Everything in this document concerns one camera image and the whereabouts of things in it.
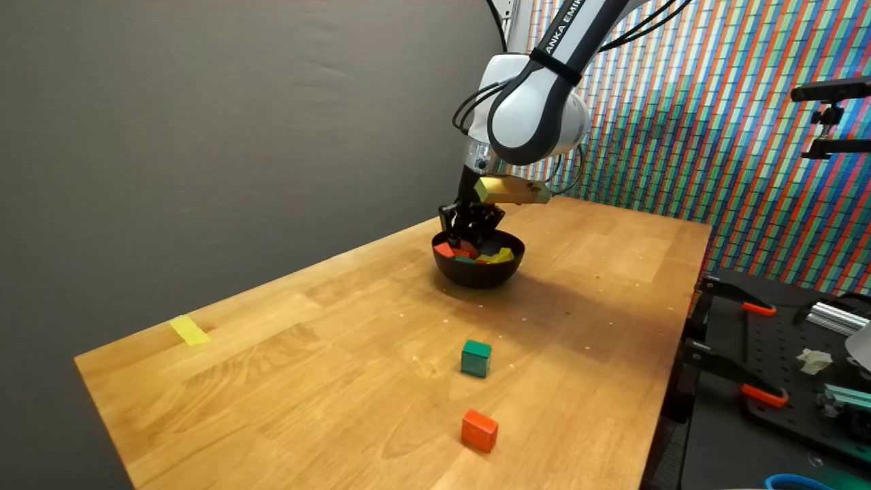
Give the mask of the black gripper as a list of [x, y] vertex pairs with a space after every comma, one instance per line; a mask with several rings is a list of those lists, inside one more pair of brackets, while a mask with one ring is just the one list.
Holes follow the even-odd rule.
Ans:
[[468, 241], [481, 246], [500, 223], [502, 212], [496, 205], [485, 205], [477, 195], [478, 175], [459, 173], [457, 196], [438, 207], [440, 231], [452, 241]]

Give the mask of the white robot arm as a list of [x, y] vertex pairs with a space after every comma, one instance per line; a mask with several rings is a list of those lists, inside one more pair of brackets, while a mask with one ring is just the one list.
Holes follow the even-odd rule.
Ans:
[[530, 52], [493, 56], [452, 125], [466, 136], [457, 200], [438, 207], [452, 244], [481, 244], [502, 212], [481, 196], [496, 165], [530, 167], [577, 144], [588, 113], [575, 88], [611, 28], [641, 0], [562, 0]]

